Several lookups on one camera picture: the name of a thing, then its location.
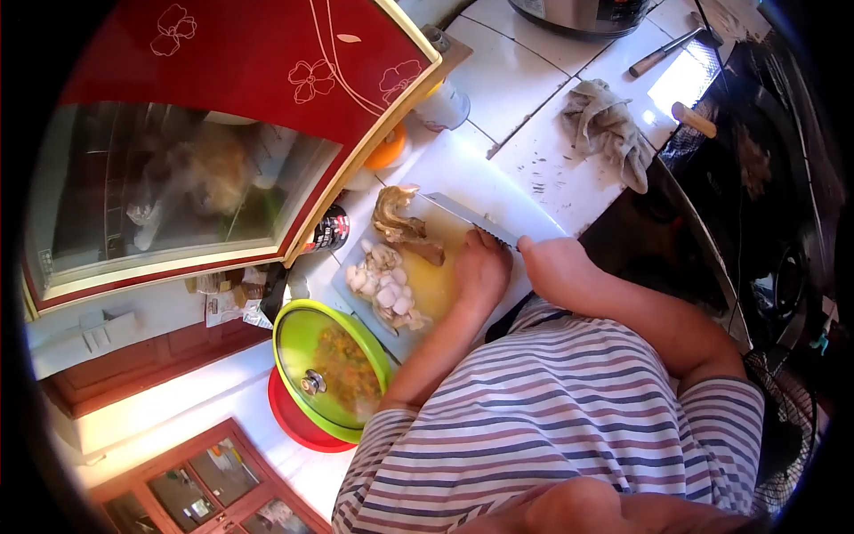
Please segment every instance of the person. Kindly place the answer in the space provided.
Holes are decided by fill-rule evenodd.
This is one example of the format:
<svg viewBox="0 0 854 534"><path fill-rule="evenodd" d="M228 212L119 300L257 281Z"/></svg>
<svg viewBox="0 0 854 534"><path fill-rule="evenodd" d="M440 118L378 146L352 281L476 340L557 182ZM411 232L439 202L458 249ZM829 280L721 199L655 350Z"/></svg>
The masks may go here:
<svg viewBox="0 0 854 534"><path fill-rule="evenodd" d="M535 296L505 336L469 352L512 256L466 234L457 298L366 424L333 531L749 526L763 395L729 335L693 305L601 271L575 239L522 237L518 249Z"/></svg>

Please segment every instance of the window pane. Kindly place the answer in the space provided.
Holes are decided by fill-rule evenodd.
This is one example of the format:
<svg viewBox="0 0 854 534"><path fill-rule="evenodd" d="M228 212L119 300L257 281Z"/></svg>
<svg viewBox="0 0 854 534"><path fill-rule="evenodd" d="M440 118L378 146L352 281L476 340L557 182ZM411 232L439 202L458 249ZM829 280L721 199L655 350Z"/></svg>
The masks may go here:
<svg viewBox="0 0 854 534"><path fill-rule="evenodd" d="M230 506L259 483L229 438L190 460L190 465L223 506Z"/></svg>
<svg viewBox="0 0 854 534"><path fill-rule="evenodd" d="M61 106L32 176L33 283L44 294L165 261L278 246L340 149L205 109Z"/></svg>
<svg viewBox="0 0 854 534"><path fill-rule="evenodd" d="M121 534L161 534L135 495L128 492L103 504Z"/></svg>
<svg viewBox="0 0 854 534"><path fill-rule="evenodd" d="M184 532L195 530L219 511L180 467L151 480L149 488Z"/></svg>
<svg viewBox="0 0 854 534"><path fill-rule="evenodd" d="M312 534L314 531L296 517L279 499L273 499L241 524L249 534Z"/></svg>

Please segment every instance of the green pot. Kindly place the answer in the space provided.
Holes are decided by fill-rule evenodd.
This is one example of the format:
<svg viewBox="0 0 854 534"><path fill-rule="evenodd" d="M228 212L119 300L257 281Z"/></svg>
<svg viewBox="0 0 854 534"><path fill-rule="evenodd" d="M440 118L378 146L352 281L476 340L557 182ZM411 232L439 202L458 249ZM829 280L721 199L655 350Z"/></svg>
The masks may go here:
<svg viewBox="0 0 854 534"><path fill-rule="evenodd" d="M321 430L358 443L391 378L371 331L355 317L300 299L279 311L272 341L278 373L296 405Z"/></svg>

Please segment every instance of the striped shirt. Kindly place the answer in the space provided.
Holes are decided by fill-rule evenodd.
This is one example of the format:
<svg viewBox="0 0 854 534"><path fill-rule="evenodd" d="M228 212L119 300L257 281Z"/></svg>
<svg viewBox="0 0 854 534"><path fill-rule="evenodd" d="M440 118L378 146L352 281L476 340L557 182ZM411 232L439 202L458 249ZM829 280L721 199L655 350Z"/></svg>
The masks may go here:
<svg viewBox="0 0 854 534"><path fill-rule="evenodd" d="M636 333L535 298L419 413L373 416L333 530L451 531L532 487L577 476L748 514L762 415L753 384L709 378L677 396Z"/></svg>

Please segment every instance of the hammer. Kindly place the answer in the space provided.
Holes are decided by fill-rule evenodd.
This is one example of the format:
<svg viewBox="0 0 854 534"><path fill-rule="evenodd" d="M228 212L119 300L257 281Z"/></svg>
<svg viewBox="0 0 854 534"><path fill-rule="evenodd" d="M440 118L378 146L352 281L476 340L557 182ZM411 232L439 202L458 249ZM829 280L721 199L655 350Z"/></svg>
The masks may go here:
<svg viewBox="0 0 854 534"><path fill-rule="evenodd" d="M711 33L705 30L703 17L701 17L699 13L697 13L696 11L692 11L691 19L697 27L695 27L693 30L686 33L685 35L673 39L666 45L651 53L649 56L643 58L639 62L629 67L629 74L631 74L635 78L639 78L643 73L658 65L665 57L670 54L670 52L676 50L677 48L679 48L680 45L687 43L694 37L696 37L697 40L701 43L706 44L708 46L712 46L714 48L717 48L723 44L723 39L715 31L715 28L709 26L709 28L711 29Z"/></svg>

